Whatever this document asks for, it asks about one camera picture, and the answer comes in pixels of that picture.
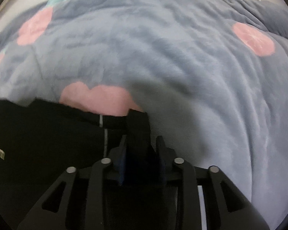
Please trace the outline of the black hooded jacket grey piping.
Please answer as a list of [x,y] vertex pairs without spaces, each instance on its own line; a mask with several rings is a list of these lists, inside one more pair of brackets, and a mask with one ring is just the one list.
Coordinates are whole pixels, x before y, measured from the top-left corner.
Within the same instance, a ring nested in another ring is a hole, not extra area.
[[0,101],[0,229],[18,229],[38,199],[67,170],[92,167],[126,136],[126,229],[166,229],[160,162],[146,113],[105,116],[43,100]]

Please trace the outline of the grey blanket pink flowers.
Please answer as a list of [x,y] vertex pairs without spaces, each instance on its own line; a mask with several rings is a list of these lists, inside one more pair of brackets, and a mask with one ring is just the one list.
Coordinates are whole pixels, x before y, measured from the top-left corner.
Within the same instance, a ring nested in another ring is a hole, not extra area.
[[0,33],[0,101],[146,113],[219,167],[268,224],[288,221],[288,9],[253,0],[51,0]]

